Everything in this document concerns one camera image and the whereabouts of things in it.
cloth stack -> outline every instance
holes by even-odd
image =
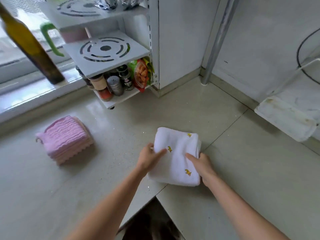
[[[48,156],[58,165],[94,143],[82,122],[69,115],[54,121],[36,137],[36,141],[41,141]]]
[[[154,181],[182,185],[197,186],[200,176],[193,163],[185,156],[186,153],[199,158],[201,141],[198,134],[180,132],[165,127],[158,128],[154,139],[154,152],[168,149],[148,177]]]

folded pink cloth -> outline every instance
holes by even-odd
[[[61,164],[94,143],[77,117],[66,116],[54,121],[44,133],[37,133],[48,156]]]

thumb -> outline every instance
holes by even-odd
[[[186,158],[189,159],[193,164],[198,161],[193,155],[186,153]]]
[[[165,154],[167,153],[167,149],[162,149],[160,152],[157,152],[156,154],[155,154],[155,158],[161,158],[161,157],[163,157]]]

shelf board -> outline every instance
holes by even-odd
[[[132,89],[131,91],[127,91],[125,90],[124,93],[121,96],[113,96],[113,98],[108,101],[102,101],[103,105],[107,108],[107,109],[111,109],[112,107],[114,107],[116,104],[122,103],[123,101],[131,98],[132,96],[136,95],[137,93],[139,93],[140,91],[137,88]],[[99,94],[96,90],[94,90],[94,93],[99,97]]]
[[[108,12],[94,6],[94,0],[66,0],[60,4],[38,2],[38,6],[60,31],[84,28],[98,20],[148,14],[148,9],[142,6],[123,11],[120,3],[115,10]]]
[[[63,47],[89,78],[150,54],[119,30]]]

metal pipe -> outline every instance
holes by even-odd
[[[236,11],[236,7],[238,5],[239,0],[228,0],[226,4],[226,9],[224,10],[224,14],[220,23],[220,27],[214,40],[214,44],[211,49],[211,53],[209,56],[208,64],[205,70],[205,75],[201,79],[202,85],[207,85],[214,65],[216,64],[219,52],[221,50],[224,38],[226,37],[228,28],[230,26],[233,15]]]

